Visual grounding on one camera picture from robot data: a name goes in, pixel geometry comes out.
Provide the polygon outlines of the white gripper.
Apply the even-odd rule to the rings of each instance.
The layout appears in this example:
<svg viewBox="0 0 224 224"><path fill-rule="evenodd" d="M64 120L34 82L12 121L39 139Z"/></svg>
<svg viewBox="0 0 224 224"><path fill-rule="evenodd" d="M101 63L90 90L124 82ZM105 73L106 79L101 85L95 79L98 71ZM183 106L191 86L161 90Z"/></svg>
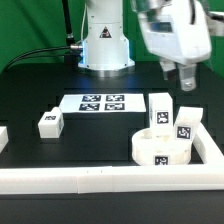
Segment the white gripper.
<svg viewBox="0 0 224 224"><path fill-rule="evenodd" d="M179 79L183 91L196 88L196 68L211 54L206 16L198 0L131 0L147 50L160 60L165 80Z"/></svg>

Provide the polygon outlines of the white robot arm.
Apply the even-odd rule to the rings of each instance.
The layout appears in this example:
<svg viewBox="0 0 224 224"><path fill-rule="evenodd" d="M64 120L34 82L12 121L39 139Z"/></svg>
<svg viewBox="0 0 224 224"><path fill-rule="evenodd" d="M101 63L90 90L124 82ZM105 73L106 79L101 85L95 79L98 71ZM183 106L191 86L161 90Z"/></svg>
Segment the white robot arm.
<svg viewBox="0 0 224 224"><path fill-rule="evenodd" d="M208 0L130 0L147 50L160 58L165 77L179 73L181 88L196 88L196 66L210 58L212 36L224 36L224 11ZM123 34L122 0L85 0L88 34L79 66L103 76L134 65Z"/></svg>

